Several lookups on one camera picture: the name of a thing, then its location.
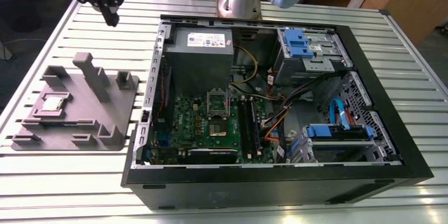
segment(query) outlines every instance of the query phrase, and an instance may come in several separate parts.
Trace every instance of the floor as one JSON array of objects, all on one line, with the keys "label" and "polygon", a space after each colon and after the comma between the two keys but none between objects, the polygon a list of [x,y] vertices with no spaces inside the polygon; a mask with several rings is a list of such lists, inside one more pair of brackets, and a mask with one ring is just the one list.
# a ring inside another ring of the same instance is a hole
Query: floor
[{"label": "floor", "polygon": [[[8,27],[5,22],[0,20],[1,41],[9,42],[16,39],[29,38],[47,40],[71,1],[72,0],[35,1],[35,6],[43,21],[40,29],[33,32],[17,33]],[[8,44],[8,49],[13,53],[15,59],[11,62],[0,60],[0,113],[44,46],[45,42],[41,40],[19,40]],[[439,31],[435,30],[417,49],[447,85],[448,36],[443,36]]]}]

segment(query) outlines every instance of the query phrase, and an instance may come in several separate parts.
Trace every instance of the black cable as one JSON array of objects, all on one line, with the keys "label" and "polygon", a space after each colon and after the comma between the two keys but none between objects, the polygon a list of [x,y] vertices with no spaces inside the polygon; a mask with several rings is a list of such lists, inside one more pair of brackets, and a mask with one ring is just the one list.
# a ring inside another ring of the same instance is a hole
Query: black cable
[{"label": "black cable", "polygon": [[[247,75],[245,73],[243,73],[243,80],[247,79]],[[257,90],[253,88],[251,81],[245,82],[245,84],[249,86],[249,88],[252,89],[253,93],[257,94]]]},{"label": "black cable", "polygon": [[269,124],[275,119],[279,119],[284,115],[284,113],[287,113],[287,111],[289,109],[289,106],[292,105],[295,99],[300,98],[301,95],[308,93],[316,85],[319,85],[327,79],[341,76],[345,73],[347,73],[347,71],[343,70],[343,71],[337,71],[337,72],[333,72],[333,73],[323,74],[316,79],[313,79],[312,81],[309,81],[305,84],[303,84],[301,86],[299,86],[292,91],[292,93],[288,95],[287,99],[283,101],[283,103],[280,105],[280,110],[277,111],[277,113],[275,113],[273,116],[271,116],[264,123]]},{"label": "black cable", "polygon": [[235,84],[231,84],[231,86],[237,90],[239,93],[244,94],[244,95],[248,95],[251,97],[259,97],[259,98],[263,98],[263,99],[267,99],[267,100],[276,100],[275,98],[268,98],[268,97],[264,97],[259,94],[251,94],[248,92],[245,92],[243,89],[240,89]]}]

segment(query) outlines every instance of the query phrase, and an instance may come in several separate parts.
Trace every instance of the blue plastic latch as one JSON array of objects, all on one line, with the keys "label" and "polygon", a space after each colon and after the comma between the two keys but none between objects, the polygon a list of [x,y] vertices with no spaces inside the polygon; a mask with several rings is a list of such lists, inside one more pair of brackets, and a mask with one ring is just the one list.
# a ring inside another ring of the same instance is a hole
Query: blue plastic latch
[{"label": "blue plastic latch", "polygon": [[365,126],[365,132],[367,132],[368,138],[372,139],[375,137],[375,131],[371,126]]},{"label": "blue plastic latch", "polygon": [[315,56],[308,49],[308,39],[301,30],[287,29],[285,42],[292,58],[312,58]]},{"label": "blue plastic latch", "polygon": [[313,130],[316,133],[316,136],[327,136],[331,137],[331,131],[329,127],[325,125],[313,125]]},{"label": "blue plastic latch", "polygon": [[307,133],[308,133],[308,137],[313,137],[315,136],[315,131],[313,131],[313,127],[312,126],[307,127]]},{"label": "blue plastic latch", "polygon": [[307,127],[308,137],[331,137],[329,127],[325,125],[312,125]]}]

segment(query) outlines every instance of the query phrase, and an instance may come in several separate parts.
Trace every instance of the yellow cable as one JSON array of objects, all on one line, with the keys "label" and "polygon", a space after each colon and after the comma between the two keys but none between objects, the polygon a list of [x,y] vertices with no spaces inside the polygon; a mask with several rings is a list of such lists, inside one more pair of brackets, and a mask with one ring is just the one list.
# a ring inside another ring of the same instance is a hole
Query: yellow cable
[{"label": "yellow cable", "polygon": [[240,48],[240,49],[247,53],[247,55],[251,56],[251,58],[252,58],[252,60],[253,60],[253,64],[255,64],[255,70],[253,70],[253,74],[251,75],[251,77],[247,78],[247,79],[243,80],[243,81],[233,81],[233,82],[231,82],[231,84],[241,84],[241,83],[248,82],[249,80],[252,80],[253,77],[256,76],[257,71],[259,71],[259,63],[257,63],[256,58],[253,57],[253,55],[249,53],[248,50],[245,50],[243,47],[240,47],[240,46],[237,46],[237,45],[233,45],[233,46],[237,47],[237,48]]}]

